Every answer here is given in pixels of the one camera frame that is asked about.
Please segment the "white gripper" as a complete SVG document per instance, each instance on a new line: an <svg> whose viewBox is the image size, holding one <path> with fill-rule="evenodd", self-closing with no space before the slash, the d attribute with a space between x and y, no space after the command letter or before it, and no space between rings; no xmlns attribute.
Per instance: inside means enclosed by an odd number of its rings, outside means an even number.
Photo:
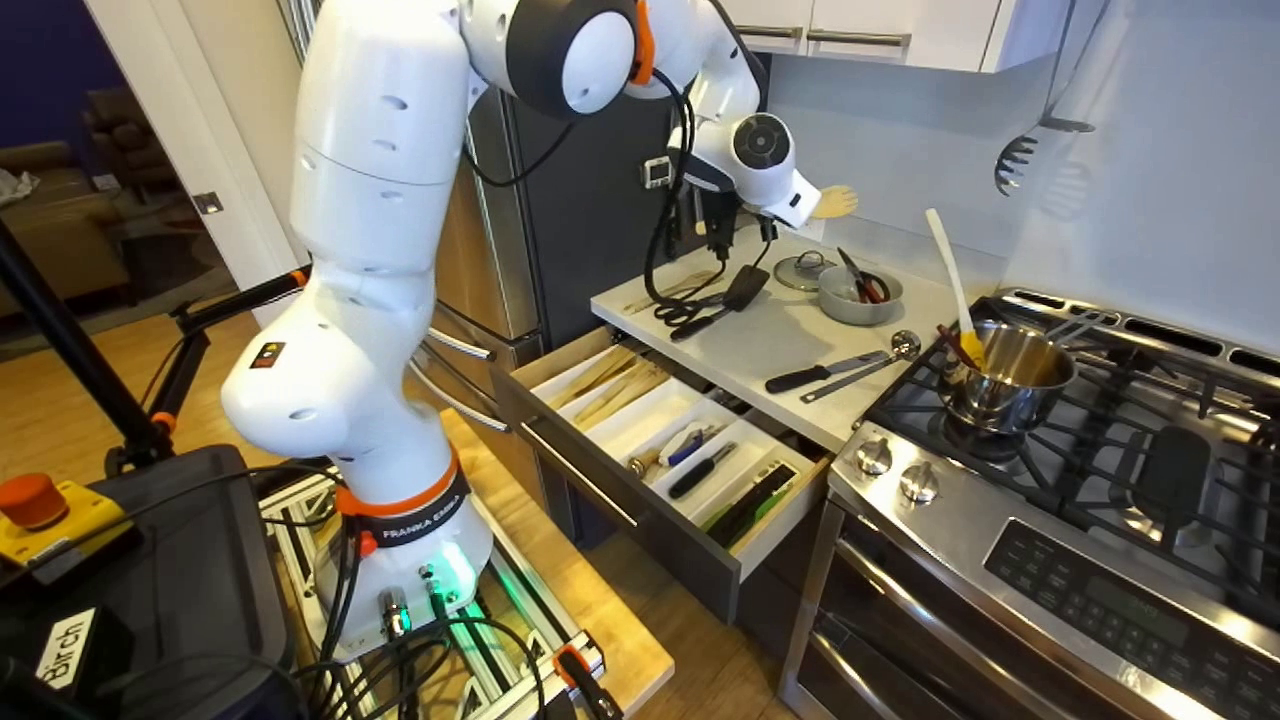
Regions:
<svg viewBox="0 0 1280 720"><path fill-rule="evenodd" d="M753 217L802 226L811 221L822 193L797 167L797 135L771 112L725 125L699 125L689 179L708 193L736 193Z"/></svg>

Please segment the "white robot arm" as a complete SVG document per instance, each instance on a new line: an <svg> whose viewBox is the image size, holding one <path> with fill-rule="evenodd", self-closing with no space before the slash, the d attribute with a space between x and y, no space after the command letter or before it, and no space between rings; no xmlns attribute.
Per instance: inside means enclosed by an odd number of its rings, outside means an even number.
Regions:
<svg viewBox="0 0 1280 720"><path fill-rule="evenodd" d="M342 466L320 646L355 659L478 597L491 533L440 415L405 397L440 301L470 116L676 94L695 179L802 226L822 186L716 0L323 0L298 93L287 223L313 274L222 388L234 427Z"/></svg>

